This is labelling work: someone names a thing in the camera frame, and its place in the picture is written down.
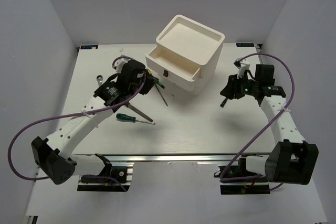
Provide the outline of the precision screwdriver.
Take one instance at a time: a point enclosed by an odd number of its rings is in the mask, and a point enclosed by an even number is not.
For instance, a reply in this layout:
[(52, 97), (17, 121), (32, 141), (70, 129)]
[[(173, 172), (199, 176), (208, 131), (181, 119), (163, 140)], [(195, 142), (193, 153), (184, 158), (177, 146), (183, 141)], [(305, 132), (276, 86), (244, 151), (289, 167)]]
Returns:
[(228, 98), (225, 98), (225, 99), (222, 101), (222, 103), (220, 104), (220, 107), (223, 108), (223, 107), (226, 105), (227, 101), (228, 101)]
[(162, 89), (165, 89), (165, 86), (161, 82), (158, 81), (156, 84), (160, 86)]

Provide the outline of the white drawer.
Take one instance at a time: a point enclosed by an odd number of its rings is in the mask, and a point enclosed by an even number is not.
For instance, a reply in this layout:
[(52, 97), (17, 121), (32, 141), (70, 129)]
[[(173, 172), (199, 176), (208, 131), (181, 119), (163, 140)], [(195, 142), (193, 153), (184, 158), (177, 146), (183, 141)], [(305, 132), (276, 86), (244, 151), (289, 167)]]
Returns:
[(193, 61), (161, 46), (156, 46), (145, 57), (146, 64), (151, 70), (175, 83), (194, 82), (202, 72)]

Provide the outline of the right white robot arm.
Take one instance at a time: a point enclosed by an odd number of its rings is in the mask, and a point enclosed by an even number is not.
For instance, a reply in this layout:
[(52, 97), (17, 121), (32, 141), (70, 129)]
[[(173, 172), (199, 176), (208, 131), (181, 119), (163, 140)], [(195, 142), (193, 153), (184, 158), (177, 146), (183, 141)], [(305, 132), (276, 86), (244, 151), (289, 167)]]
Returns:
[(247, 155), (239, 159), (238, 177), (247, 182), (262, 176), (269, 182), (307, 185), (318, 158), (318, 148), (300, 134), (286, 109), (286, 94), (275, 85), (274, 66), (257, 64), (255, 75), (249, 63), (235, 63), (238, 73), (230, 75), (221, 95), (229, 100), (254, 97), (266, 115), (275, 140), (268, 157)]

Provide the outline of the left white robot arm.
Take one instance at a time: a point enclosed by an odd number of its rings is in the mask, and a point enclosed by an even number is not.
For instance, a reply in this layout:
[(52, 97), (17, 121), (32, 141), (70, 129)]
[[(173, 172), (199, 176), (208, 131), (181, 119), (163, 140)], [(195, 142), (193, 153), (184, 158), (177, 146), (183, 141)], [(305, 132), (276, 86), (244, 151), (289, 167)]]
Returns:
[(102, 154), (75, 155), (79, 143), (105, 119), (129, 103), (137, 94), (147, 94), (158, 82), (145, 65), (128, 60), (118, 67), (93, 93), (79, 115), (71, 119), (45, 139), (32, 141), (36, 164), (54, 182), (60, 185), (71, 176), (95, 177), (104, 182), (110, 178), (112, 165)]

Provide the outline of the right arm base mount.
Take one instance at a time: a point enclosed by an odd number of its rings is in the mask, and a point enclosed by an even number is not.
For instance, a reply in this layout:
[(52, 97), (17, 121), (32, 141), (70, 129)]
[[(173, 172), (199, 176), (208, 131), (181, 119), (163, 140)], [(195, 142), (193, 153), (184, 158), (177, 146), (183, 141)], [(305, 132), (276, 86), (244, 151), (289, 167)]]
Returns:
[(233, 165), (223, 178), (252, 177), (245, 179), (219, 182), (221, 195), (266, 195), (270, 194), (269, 183), (265, 177), (255, 177), (253, 173), (244, 171), (238, 165)]

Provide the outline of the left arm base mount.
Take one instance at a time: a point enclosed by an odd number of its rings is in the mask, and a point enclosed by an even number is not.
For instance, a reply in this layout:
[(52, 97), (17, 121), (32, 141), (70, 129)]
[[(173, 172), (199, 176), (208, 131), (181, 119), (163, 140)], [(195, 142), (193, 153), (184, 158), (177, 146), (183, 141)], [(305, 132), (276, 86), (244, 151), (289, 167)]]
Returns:
[(96, 177), (80, 176), (77, 191), (126, 193), (132, 182), (134, 163), (112, 162), (111, 168)]

